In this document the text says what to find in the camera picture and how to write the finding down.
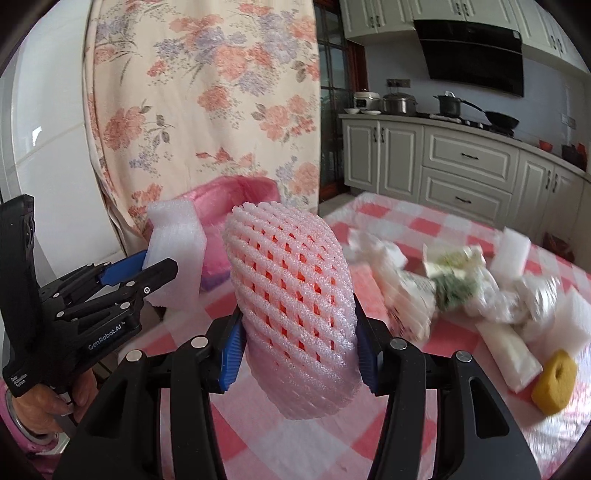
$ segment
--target drawer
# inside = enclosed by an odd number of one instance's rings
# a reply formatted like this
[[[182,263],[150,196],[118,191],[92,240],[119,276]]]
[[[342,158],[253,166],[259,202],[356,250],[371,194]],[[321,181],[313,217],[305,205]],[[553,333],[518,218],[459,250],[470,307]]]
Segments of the drawer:
[[[452,173],[423,167],[419,203],[503,228],[511,194]]]
[[[426,130],[423,166],[513,191],[519,150],[510,145],[447,128]]]

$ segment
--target white tile wall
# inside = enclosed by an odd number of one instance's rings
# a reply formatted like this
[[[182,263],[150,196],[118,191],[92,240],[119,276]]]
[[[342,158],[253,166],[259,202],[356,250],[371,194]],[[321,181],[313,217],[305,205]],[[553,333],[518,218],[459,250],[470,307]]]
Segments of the white tile wall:
[[[388,93],[386,78],[410,78],[411,88],[404,91],[417,98],[421,112],[438,112],[439,101],[433,95],[451,90],[484,110],[519,119],[517,138],[535,145],[539,139],[546,140],[554,145],[554,153],[558,155],[560,146],[567,141],[587,145],[590,140],[583,82],[533,60],[524,59],[525,97],[518,98],[482,87],[431,80],[416,35],[365,47],[365,56],[370,90],[383,95]],[[575,131],[561,123],[561,113],[575,118]],[[482,113],[467,105],[462,105],[462,115],[489,123]]]

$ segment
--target yellow sponge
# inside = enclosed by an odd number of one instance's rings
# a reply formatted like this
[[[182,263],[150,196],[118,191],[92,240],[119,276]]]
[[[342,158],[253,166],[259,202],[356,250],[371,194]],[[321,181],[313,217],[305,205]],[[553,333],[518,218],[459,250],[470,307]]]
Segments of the yellow sponge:
[[[545,415],[554,415],[569,404],[577,378],[577,364],[558,350],[544,365],[531,399]]]

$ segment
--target floor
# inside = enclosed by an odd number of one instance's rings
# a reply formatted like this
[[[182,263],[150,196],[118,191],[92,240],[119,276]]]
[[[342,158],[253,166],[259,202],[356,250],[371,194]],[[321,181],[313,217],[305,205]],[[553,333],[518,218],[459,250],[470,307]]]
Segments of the floor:
[[[318,215],[321,217],[327,216],[329,213],[334,212],[337,208],[342,207],[346,203],[349,203],[355,198],[355,195],[350,193],[341,193],[330,200],[325,200],[318,206]]]

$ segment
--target pink sleeve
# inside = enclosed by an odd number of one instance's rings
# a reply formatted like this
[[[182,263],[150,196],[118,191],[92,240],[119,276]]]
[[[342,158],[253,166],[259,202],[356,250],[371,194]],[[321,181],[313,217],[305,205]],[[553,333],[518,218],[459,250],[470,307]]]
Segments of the pink sleeve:
[[[57,445],[57,437],[47,445],[39,445],[32,440],[27,439],[24,433],[20,431],[18,426],[14,423],[7,405],[7,391],[8,387],[4,380],[0,378],[0,417],[12,434],[17,445],[25,454],[48,452]],[[51,474],[57,464],[58,456],[43,456],[36,457],[32,460],[33,465],[39,470],[45,478],[51,478]]]

